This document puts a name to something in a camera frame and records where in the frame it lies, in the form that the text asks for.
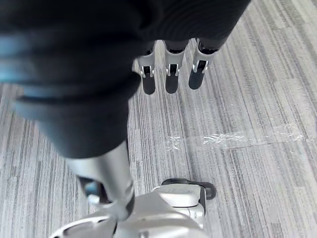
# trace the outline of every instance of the robotic limb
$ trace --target robotic limb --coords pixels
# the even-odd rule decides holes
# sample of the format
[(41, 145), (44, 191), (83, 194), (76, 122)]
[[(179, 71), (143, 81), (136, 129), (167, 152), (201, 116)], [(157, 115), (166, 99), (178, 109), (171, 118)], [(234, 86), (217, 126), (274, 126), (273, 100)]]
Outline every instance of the robotic limb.
[[(214, 54), (221, 48), (226, 38), (221, 41), (208, 38), (197, 38), (197, 45), (194, 51), (193, 66), (189, 77), (189, 87), (198, 89), (203, 83), (203, 78)], [(183, 57), (188, 40), (185, 41), (164, 41), (165, 45), (165, 68), (166, 84), (165, 89), (173, 94), (178, 88), (178, 76), (182, 67)], [(138, 58), (141, 72), (143, 89), (146, 94), (155, 92), (155, 43), (149, 43), (147, 52)]]
[(207, 238), (205, 201), (215, 193), (211, 183), (167, 179), (152, 192), (136, 197), (126, 221), (117, 223), (107, 209), (101, 209), (63, 226), (51, 238)]

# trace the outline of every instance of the metal bracket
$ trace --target metal bracket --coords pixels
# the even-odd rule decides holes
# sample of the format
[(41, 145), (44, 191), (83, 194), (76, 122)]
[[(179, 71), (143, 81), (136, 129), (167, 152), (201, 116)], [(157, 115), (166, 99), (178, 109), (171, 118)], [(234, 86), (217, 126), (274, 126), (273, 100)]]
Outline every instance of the metal bracket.
[(199, 50), (199, 44), (200, 44), (200, 40), (197, 39), (197, 45), (196, 45), (196, 48), (195, 48), (194, 58), (193, 58), (193, 71), (195, 73), (197, 73), (197, 68), (198, 68), (199, 61), (205, 61), (206, 64), (205, 64), (205, 67), (204, 67), (203, 72), (202, 72), (202, 73), (205, 73), (206, 70), (208, 69), (209, 62), (211, 62), (211, 60), (214, 57), (214, 53), (210, 54), (210, 55), (202, 53)]
[(141, 76), (145, 78), (145, 67), (150, 68), (150, 77), (152, 78), (154, 76), (154, 69), (155, 69), (155, 44), (153, 46), (153, 51), (146, 55), (146, 56), (140, 56), (138, 57), (138, 63), (140, 67)]
[(165, 67), (166, 67), (166, 75), (170, 76), (170, 66), (171, 64), (176, 65), (176, 73), (175, 76), (178, 76), (180, 69), (183, 63), (183, 57), (185, 54), (185, 50), (180, 53), (174, 54), (168, 51), (166, 44), (165, 45)]

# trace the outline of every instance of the silver metal joint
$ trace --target silver metal joint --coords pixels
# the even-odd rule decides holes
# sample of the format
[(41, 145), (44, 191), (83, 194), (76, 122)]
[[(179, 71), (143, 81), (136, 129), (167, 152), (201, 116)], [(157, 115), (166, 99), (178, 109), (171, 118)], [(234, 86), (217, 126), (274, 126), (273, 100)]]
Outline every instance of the silver metal joint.
[(86, 159), (66, 159), (81, 182), (88, 200), (105, 208), (119, 221), (133, 210), (134, 185), (130, 174), (126, 142), (110, 152)]
[(141, 72), (141, 76), (143, 78), (146, 77), (145, 68), (149, 67), (150, 77), (154, 77), (154, 69), (155, 69), (155, 44), (153, 46), (153, 51), (146, 55), (138, 57), (139, 68)]
[(198, 68), (198, 65), (199, 65), (199, 62), (200, 61), (205, 61), (205, 67), (202, 71), (202, 73), (205, 73), (206, 70), (208, 69), (208, 65), (209, 63), (212, 61), (213, 57), (214, 57), (214, 53), (213, 54), (204, 54), (202, 53), (200, 50), (199, 50), (199, 43), (200, 43), (200, 40), (197, 39), (197, 45), (196, 45), (196, 48), (195, 48), (195, 52), (194, 52), (194, 58), (193, 58), (193, 71), (195, 73), (197, 73), (197, 68)]
[(166, 67), (166, 75), (170, 76), (170, 66), (171, 64), (176, 65), (176, 73), (175, 76), (179, 75), (180, 69), (183, 64), (183, 57), (185, 54), (185, 50), (180, 53), (174, 54), (168, 51), (166, 44), (165, 45), (165, 67)]

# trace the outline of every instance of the gray carpet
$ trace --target gray carpet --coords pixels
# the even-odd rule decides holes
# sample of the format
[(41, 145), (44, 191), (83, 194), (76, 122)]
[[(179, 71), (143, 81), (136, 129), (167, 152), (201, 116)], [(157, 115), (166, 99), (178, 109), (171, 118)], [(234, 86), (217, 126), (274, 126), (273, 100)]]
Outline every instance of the gray carpet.
[[(317, 237), (317, 1), (254, 0), (210, 65), (188, 87), (164, 89), (157, 45), (155, 94), (130, 101), (136, 193), (170, 177), (210, 181), (211, 237)], [(0, 86), (0, 237), (44, 238), (94, 209), (64, 160)]]

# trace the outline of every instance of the black sleeve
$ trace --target black sleeve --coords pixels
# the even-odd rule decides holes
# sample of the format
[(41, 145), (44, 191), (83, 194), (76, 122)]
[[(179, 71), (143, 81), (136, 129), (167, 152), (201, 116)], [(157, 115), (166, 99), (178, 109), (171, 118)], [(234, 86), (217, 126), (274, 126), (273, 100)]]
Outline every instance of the black sleeve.
[(112, 150), (127, 137), (131, 71), (147, 42), (211, 38), (220, 47), (249, 0), (4, 0), (0, 82), (15, 109), (65, 157)]

